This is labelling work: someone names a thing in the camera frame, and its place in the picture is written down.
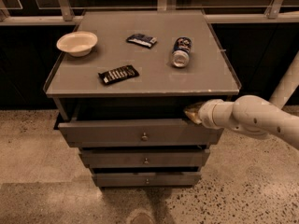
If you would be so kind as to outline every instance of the white bowl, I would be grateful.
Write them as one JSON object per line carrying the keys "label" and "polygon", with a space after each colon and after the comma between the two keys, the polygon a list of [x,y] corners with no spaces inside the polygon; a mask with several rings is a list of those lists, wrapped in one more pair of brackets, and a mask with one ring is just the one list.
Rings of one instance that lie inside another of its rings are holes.
{"label": "white bowl", "polygon": [[89,54],[97,43],[97,36],[90,32],[74,32],[62,36],[57,41],[57,48],[72,56],[80,57]]}

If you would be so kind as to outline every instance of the table surface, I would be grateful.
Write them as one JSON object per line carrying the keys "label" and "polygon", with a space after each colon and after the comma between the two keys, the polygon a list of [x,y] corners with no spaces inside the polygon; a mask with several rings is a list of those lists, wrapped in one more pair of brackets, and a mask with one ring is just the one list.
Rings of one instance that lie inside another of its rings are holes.
{"label": "table surface", "polygon": [[[200,11],[91,11],[79,31],[93,32],[98,42],[87,56],[65,54],[46,94],[48,97],[146,97],[233,95],[239,82],[224,59]],[[151,48],[126,42],[132,34],[157,37]],[[171,64],[176,39],[192,40],[185,68]],[[140,74],[104,85],[98,73],[131,64]]]}

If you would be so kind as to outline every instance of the drawer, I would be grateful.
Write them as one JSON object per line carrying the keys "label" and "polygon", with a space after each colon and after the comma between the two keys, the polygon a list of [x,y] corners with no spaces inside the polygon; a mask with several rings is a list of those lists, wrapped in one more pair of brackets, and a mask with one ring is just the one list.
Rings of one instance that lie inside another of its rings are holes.
{"label": "drawer", "polygon": [[93,174],[98,187],[193,186],[200,172],[146,172]]}
{"label": "drawer", "polygon": [[209,149],[164,150],[81,150],[80,157],[89,168],[118,167],[201,167],[209,155]]}
{"label": "drawer", "polygon": [[71,147],[216,144],[222,133],[184,119],[71,121],[59,129]]}

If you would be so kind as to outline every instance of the speckled floor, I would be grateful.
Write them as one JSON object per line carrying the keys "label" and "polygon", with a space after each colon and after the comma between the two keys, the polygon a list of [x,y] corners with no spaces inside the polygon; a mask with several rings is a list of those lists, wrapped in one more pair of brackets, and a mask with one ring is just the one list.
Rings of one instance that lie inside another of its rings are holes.
{"label": "speckled floor", "polygon": [[299,151],[274,136],[225,131],[194,188],[102,191],[56,117],[0,111],[0,223],[299,223]]}

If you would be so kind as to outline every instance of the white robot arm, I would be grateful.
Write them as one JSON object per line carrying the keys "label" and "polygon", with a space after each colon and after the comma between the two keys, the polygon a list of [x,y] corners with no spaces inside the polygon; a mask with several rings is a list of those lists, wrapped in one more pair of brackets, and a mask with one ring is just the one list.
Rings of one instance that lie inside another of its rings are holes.
{"label": "white robot arm", "polygon": [[186,115],[211,129],[226,128],[246,136],[265,139],[269,133],[299,149],[299,117],[290,115],[264,99],[246,95],[234,102],[210,100]]}

